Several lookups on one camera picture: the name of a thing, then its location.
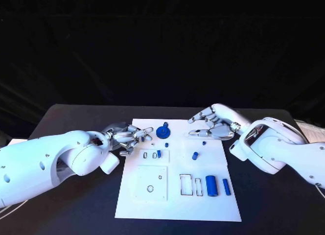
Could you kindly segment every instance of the small blue piece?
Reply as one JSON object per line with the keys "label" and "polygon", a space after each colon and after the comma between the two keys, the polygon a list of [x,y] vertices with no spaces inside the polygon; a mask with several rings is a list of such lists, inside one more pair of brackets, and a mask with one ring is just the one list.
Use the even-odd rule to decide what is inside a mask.
{"label": "small blue piece", "polygon": [[229,195],[230,195],[230,191],[229,191],[229,186],[227,186],[227,180],[226,180],[226,179],[222,179],[222,182],[223,182],[223,187],[225,187],[226,196],[229,196]]}
{"label": "small blue piece", "polygon": [[197,153],[194,152],[191,155],[191,159],[196,160],[196,158],[197,158]]}
{"label": "small blue piece", "polygon": [[160,127],[157,128],[155,134],[157,134],[157,137],[158,137],[160,139],[165,139],[165,138],[168,137],[168,135],[170,135],[170,130],[168,130],[168,128],[167,128],[167,123],[165,123],[165,122],[163,123],[163,126],[160,126]]}
{"label": "small blue piece", "polygon": [[216,181],[214,181],[214,176],[212,175],[206,176],[206,195],[209,197],[217,196]]}

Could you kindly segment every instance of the black backdrop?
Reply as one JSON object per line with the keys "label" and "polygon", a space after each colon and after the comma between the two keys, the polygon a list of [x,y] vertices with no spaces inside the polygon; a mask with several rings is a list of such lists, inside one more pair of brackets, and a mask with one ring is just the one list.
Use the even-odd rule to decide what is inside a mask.
{"label": "black backdrop", "polygon": [[187,1],[0,3],[0,129],[54,103],[284,108],[325,126],[325,17]]}

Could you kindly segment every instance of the white paper sheet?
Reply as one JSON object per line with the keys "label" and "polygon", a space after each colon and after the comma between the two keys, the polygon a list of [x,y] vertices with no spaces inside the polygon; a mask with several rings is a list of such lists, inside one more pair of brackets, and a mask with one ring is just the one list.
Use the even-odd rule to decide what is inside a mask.
{"label": "white paper sheet", "polygon": [[[170,136],[161,140],[155,136],[155,129],[164,121],[168,124]],[[204,122],[196,121],[193,124],[187,124],[186,120],[134,119],[132,125],[141,129],[152,127],[152,140],[139,142],[131,156],[125,158],[115,218],[239,222],[240,218],[220,141],[187,136],[188,130],[207,129]],[[145,161],[147,159],[142,158],[142,153],[139,153],[141,149],[168,150],[168,162],[158,161],[158,159]],[[191,160],[193,152],[199,153],[196,160]],[[144,188],[138,179],[138,175],[142,173],[137,170],[141,165],[165,166],[164,201],[135,200],[137,185]],[[191,176],[191,196],[180,195],[180,174],[190,174]],[[204,177],[207,175],[216,177],[217,197],[206,195]],[[201,196],[196,196],[194,178],[200,179]],[[222,179],[227,180],[230,196],[225,194]]]}

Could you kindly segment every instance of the dark tabletop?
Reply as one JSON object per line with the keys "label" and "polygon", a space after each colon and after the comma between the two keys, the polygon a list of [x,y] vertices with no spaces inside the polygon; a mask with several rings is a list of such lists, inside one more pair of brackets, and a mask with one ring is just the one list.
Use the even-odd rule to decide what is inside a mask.
{"label": "dark tabletop", "polygon": [[[53,105],[30,139],[70,130],[100,131],[132,118],[188,119],[201,108]],[[284,110],[238,109],[251,120],[272,117],[297,128]],[[285,166],[275,175],[239,161],[222,142],[242,222],[115,219],[124,158],[109,175],[72,176],[0,221],[0,234],[325,234],[325,199]]]}

